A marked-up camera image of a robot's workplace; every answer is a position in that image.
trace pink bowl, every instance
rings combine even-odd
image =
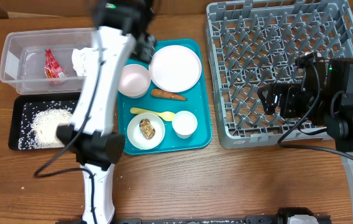
[[[130,98],[139,98],[147,93],[151,81],[145,67],[138,64],[126,65],[122,70],[119,91]]]

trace red packet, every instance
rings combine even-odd
[[[47,78],[65,78],[67,77],[65,71],[59,65],[51,49],[45,50],[45,75]],[[54,81],[50,83],[58,84],[64,81]]]

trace wood grain surface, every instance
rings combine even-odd
[[[8,33],[91,26],[88,18],[0,20],[0,59]],[[219,145],[212,80],[204,42],[204,15],[160,16],[150,31],[159,40],[191,38],[201,47],[213,127],[204,149],[146,156],[123,155],[113,180],[118,218],[216,218],[274,214],[279,207],[308,207],[352,223],[351,200],[339,157],[278,147],[226,150]],[[13,87],[0,82],[0,223],[54,223],[83,213],[81,173],[34,179],[57,150],[14,152],[7,140]],[[333,141],[300,142],[334,147]],[[77,167],[74,154],[50,170]]]

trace blue tray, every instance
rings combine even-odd
[[[157,42],[156,51],[169,45],[182,45],[188,47],[194,51],[201,61],[201,54],[199,45],[191,39],[179,39],[179,40],[164,40]],[[136,60],[128,60],[127,64],[137,63],[149,68],[148,64],[138,62]],[[197,84],[184,92],[178,93],[182,96],[187,97],[188,101],[177,101],[177,100],[166,100],[160,98],[154,98],[150,92],[156,88],[156,85],[152,82],[150,84],[148,92],[138,99],[132,99],[118,93],[117,96],[117,109],[119,116],[119,132],[123,133],[127,137],[127,127],[129,122],[135,116],[130,113],[130,109],[133,107],[147,109],[151,111],[164,112],[171,111],[177,113],[179,111],[190,111],[198,120],[198,127],[195,133],[188,139],[180,139],[175,134],[171,122],[164,122],[165,125],[165,136],[163,141],[155,148],[149,150],[141,150],[135,148],[127,139],[124,152],[130,155],[143,155],[158,152],[173,152],[187,149],[201,149],[206,147],[211,139],[213,138],[213,132],[211,129],[211,120],[209,117],[208,99],[206,84],[204,81],[204,72],[201,72],[201,76]]]

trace white cup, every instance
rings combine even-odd
[[[179,138],[190,137],[197,129],[197,118],[189,111],[178,112],[172,120],[172,128]]]

